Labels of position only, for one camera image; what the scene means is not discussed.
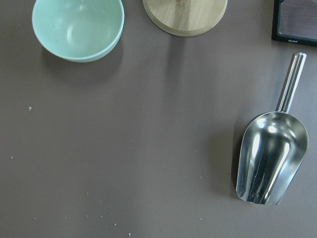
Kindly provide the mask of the stainless steel ice scoop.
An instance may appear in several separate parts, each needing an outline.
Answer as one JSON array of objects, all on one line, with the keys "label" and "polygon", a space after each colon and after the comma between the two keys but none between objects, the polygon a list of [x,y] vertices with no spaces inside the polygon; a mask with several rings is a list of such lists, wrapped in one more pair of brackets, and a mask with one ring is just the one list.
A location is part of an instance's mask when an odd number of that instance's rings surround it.
[{"label": "stainless steel ice scoop", "polygon": [[306,57],[292,55],[275,111],[255,117],[244,132],[236,183],[243,201],[278,205],[307,152],[307,130],[289,114]]}]

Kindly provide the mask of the black framed glass tray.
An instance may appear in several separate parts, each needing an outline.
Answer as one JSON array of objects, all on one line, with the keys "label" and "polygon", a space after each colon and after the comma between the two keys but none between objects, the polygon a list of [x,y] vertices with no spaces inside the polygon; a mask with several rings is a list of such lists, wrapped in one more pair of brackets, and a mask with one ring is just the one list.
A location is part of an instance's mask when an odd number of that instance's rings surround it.
[{"label": "black framed glass tray", "polygon": [[271,38],[293,44],[317,45],[317,2],[275,0]]}]

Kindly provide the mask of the wooden cup rack stand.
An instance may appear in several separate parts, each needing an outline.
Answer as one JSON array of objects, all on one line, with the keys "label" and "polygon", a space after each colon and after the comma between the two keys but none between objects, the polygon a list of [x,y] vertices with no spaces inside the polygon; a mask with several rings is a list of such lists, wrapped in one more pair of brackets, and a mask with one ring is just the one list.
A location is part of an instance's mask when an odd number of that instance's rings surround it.
[{"label": "wooden cup rack stand", "polygon": [[150,20],[161,30],[181,37],[204,34],[224,16],[227,0],[144,0]]}]

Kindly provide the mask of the mint green bowl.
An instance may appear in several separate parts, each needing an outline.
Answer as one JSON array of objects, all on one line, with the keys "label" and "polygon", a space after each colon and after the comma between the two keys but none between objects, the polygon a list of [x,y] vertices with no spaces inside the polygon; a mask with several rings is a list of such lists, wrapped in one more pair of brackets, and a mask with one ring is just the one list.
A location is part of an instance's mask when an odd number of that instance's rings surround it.
[{"label": "mint green bowl", "polygon": [[72,62],[92,62],[117,45],[124,18],[120,0],[37,0],[32,26],[50,53]]}]

